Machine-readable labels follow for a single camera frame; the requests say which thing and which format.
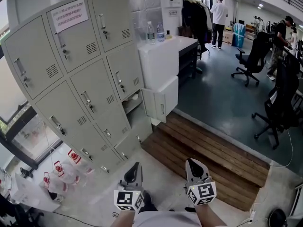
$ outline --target door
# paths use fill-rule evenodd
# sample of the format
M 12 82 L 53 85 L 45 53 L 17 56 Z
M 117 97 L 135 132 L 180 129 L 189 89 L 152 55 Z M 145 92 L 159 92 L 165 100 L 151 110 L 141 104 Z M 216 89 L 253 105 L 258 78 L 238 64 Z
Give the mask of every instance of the door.
M 142 96 L 146 115 L 153 119 L 166 122 L 165 94 L 149 89 L 142 89 Z
M 69 4 L 65 4 L 64 6 L 56 8 L 54 10 L 66 8 Z M 78 66 L 100 55 L 100 50 L 96 40 L 95 32 L 89 16 L 87 0 L 84 0 L 84 4 L 85 10 L 80 10 L 80 12 L 78 13 L 82 15 L 84 13 L 87 13 L 88 20 L 75 24 L 74 26 L 71 26 L 59 33 L 57 33 L 55 30 L 52 11 L 47 13 L 48 22 L 50 24 L 51 31 L 53 34 L 53 39 L 55 40 L 58 52 L 61 56 L 61 59 L 67 72 L 71 72 Z M 78 7 L 70 9 L 69 11 L 73 12 L 74 10 L 77 11 Z
M 116 103 L 103 60 L 79 71 L 71 81 L 94 120 Z
M 12 34 L 5 45 L 14 69 L 32 99 L 62 77 L 41 17 Z
M 128 0 L 93 0 L 104 51 L 133 39 Z
M 118 144 L 129 131 L 123 113 L 115 104 L 97 120 L 98 127 L 112 146 Z
M 89 124 L 89 119 L 66 81 L 40 99 L 36 105 L 63 137 L 71 138 Z
M 129 157 L 138 149 L 140 149 L 139 140 L 131 133 L 125 138 L 124 141 L 115 147 L 115 150 L 125 160 L 128 160 Z
M 105 143 L 93 125 L 71 139 L 71 144 L 90 162 L 112 173 L 121 163 L 119 157 Z
M 143 87 L 138 50 L 134 44 L 107 56 L 107 61 L 121 100 Z

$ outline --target wooden step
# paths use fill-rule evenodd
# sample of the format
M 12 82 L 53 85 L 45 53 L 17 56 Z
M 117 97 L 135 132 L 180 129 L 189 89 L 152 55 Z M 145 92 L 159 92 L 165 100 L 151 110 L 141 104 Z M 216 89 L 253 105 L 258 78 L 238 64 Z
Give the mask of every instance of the wooden step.
M 269 170 L 268 164 L 175 113 L 142 147 L 184 179 L 185 161 L 201 161 L 216 182 L 217 198 L 243 211 L 250 210 Z

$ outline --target cable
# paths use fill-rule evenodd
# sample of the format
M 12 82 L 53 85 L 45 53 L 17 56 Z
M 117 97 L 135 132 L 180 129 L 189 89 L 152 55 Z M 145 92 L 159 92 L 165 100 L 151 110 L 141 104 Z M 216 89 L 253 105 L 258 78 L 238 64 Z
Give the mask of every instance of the cable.
M 272 166 L 272 167 L 275 167 L 275 168 L 284 168 L 284 167 L 287 167 L 289 166 L 289 164 L 292 162 L 293 160 L 293 152 L 294 152 L 294 147 L 293 147 L 293 143 L 292 143 L 292 138 L 290 137 L 290 134 L 289 134 L 289 131 L 287 130 L 287 133 L 289 135 L 289 139 L 290 139 L 290 144 L 292 146 L 292 157 L 290 158 L 290 161 L 288 162 L 288 164 L 286 166 Z
M 76 219 L 76 218 L 73 218 L 73 217 L 71 217 L 71 216 L 67 216 L 67 215 L 64 215 L 64 214 L 59 214 L 59 215 L 62 215 L 62 216 L 68 217 L 68 218 L 72 218 L 72 219 L 74 219 L 74 220 L 76 220 L 76 221 L 78 221 L 78 222 L 81 222 L 81 223 L 85 224 L 85 225 L 89 225 L 89 226 L 93 226 L 93 227 L 100 227 L 100 226 L 90 225 L 90 224 L 88 224 L 88 223 L 85 223 L 85 222 L 83 222 L 83 221 L 81 221 L 81 220 L 78 220 L 78 219 Z

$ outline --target plastic bottle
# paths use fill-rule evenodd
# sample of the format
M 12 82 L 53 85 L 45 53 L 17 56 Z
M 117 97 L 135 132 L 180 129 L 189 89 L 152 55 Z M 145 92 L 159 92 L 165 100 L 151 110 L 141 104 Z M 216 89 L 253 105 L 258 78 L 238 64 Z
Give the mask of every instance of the plastic bottle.
M 84 174 L 90 174 L 94 171 L 90 164 L 72 149 L 67 155 L 70 157 L 70 163 L 72 164 L 72 166 L 76 168 L 79 172 Z
M 163 42 L 165 40 L 164 28 L 163 28 L 162 23 L 158 23 L 157 36 L 158 36 L 158 41 L 159 42 Z
M 0 167 L 0 187 L 2 189 L 11 190 L 11 176 Z
M 149 44 L 155 44 L 156 38 L 155 38 L 155 30 L 153 29 L 152 22 L 147 22 L 147 41 Z
M 44 172 L 43 178 L 44 185 L 49 192 L 54 192 L 57 194 L 64 194 L 68 190 L 68 185 L 55 178 L 55 175 L 50 176 L 48 172 Z
M 59 179 L 67 184 L 76 185 L 80 181 L 80 176 L 78 171 L 69 164 L 61 164 L 57 161 L 55 164 L 55 169 L 58 173 Z

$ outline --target black office chair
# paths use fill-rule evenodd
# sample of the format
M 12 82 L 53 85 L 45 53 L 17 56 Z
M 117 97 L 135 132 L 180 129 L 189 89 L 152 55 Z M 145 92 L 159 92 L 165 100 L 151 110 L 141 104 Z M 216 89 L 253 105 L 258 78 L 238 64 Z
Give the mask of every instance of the black office chair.
M 299 125 L 298 118 L 294 112 L 291 101 L 299 87 L 299 79 L 297 73 L 300 70 L 298 60 L 290 53 L 278 62 L 276 85 L 269 93 L 269 99 L 264 103 L 267 117 L 258 113 L 253 113 L 252 118 L 258 116 L 264 120 L 268 126 L 260 133 L 255 134 L 258 139 L 267 130 L 273 131 L 276 144 L 273 149 L 279 145 L 278 133 L 296 127 Z
M 243 55 L 245 54 L 245 51 L 238 48 L 240 51 L 240 54 L 236 54 L 236 57 L 238 58 L 241 65 L 244 65 L 246 70 L 237 67 L 237 71 L 241 70 L 242 72 L 235 72 L 232 74 L 232 77 L 235 75 L 245 75 L 246 76 L 246 82 L 245 86 L 248 86 L 248 83 L 250 81 L 250 77 L 256 80 L 256 86 L 259 85 L 259 80 L 255 78 L 252 74 L 253 73 L 259 73 L 262 71 L 264 67 L 264 58 L 267 55 L 267 53 L 270 50 L 272 43 L 271 43 L 271 35 L 265 32 L 259 32 L 257 35 L 257 38 L 254 39 L 252 44 L 252 49 L 250 52 L 250 55 Z

